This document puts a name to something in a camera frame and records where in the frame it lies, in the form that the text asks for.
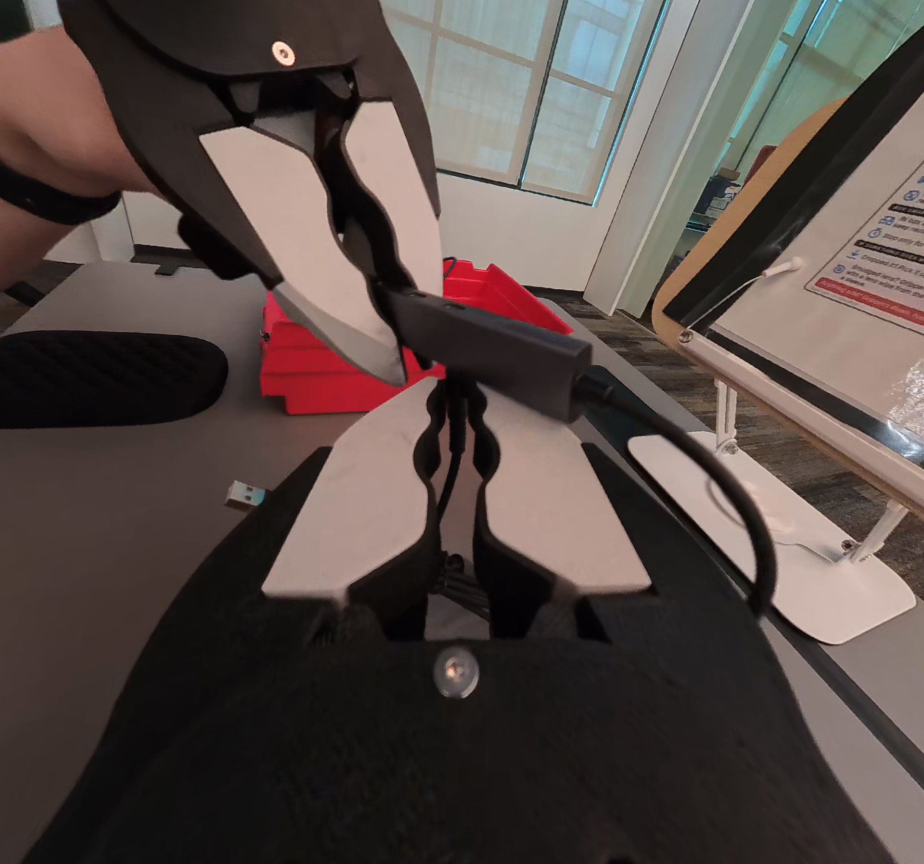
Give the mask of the red plastic bin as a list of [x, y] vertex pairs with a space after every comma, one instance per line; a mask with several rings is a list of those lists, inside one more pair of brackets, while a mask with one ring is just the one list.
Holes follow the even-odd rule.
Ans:
[[[477, 309], [536, 325], [559, 335], [573, 328], [494, 264], [444, 258], [444, 295]], [[309, 329], [294, 323], [268, 293], [260, 332], [260, 389], [283, 399], [289, 415], [365, 413], [401, 392], [361, 372]]]

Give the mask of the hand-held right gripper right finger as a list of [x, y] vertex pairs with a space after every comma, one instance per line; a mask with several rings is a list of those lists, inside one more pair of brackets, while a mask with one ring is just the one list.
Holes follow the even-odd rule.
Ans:
[[473, 554], [493, 595], [563, 601], [652, 579], [579, 438], [486, 386], [472, 400], [481, 475]]

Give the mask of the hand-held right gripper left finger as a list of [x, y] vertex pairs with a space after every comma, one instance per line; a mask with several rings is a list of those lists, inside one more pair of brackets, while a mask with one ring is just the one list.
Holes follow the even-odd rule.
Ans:
[[261, 591], [275, 599], [407, 604], [440, 556], [433, 476], [442, 381], [419, 381], [340, 436]]

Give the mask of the document stand with instruction sheet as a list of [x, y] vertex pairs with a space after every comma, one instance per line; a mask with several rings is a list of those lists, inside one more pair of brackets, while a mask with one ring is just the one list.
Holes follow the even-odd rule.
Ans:
[[[923, 36], [778, 145], [656, 295], [665, 344], [716, 379], [692, 437], [754, 496], [773, 540], [771, 604], [840, 646], [916, 606], [878, 558], [922, 515]], [[854, 540], [748, 454], [737, 396], [885, 494]]]

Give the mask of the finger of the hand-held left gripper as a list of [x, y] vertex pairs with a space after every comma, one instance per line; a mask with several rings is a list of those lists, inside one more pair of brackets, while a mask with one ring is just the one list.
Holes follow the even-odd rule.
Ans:
[[388, 284], [408, 283], [441, 296], [444, 263], [440, 224], [390, 102], [364, 102], [341, 136], [376, 272]]
[[279, 270], [272, 292], [283, 312], [362, 372], [405, 385], [398, 339], [342, 250], [313, 159], [255, 129], [214, 131], [200, 142]]

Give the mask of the black mesh pad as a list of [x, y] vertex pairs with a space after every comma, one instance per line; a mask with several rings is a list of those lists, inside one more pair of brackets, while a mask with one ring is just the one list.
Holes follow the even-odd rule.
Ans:
[[225, 352], [185, 335], [35, 330], [1, 339], [3, 430], [137, 427], [222, 396]]

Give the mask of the large paned window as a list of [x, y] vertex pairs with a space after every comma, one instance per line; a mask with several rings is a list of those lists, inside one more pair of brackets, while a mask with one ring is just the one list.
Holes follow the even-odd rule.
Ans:
[[596, 202], [671, 0], [379, 0], [439, 171]]
[[795, 0], [716, 167], [742, 182], [763, 147], [851, 94], [922, 22], [923, 0]]

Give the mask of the person's left hand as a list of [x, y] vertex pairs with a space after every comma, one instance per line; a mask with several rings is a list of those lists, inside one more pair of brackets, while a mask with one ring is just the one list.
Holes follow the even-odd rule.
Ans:
[[1, 45], [1, 159], [73, 196], [160, 195], [128, 152], [96, 73], [63, 26]]

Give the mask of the slim grey usb hub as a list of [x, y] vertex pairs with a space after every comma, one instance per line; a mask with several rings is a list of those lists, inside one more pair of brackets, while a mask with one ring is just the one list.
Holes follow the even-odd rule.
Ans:
[[587, 407], [620, 412], [664, 437], [696, 463], [738, 513], [755, 559], [747, 605], [766, 616], [776, 591], [778, 564], [773, 541], [756, 503], [714, 454], [687, 431], [652, 410], [618, 396], [591, 376], [591, 346], [409, 287], [376, 284], [372, 293], [400, 344], [443, 365], [447, 374], [484, 385], [540, 415], [573, 424]]

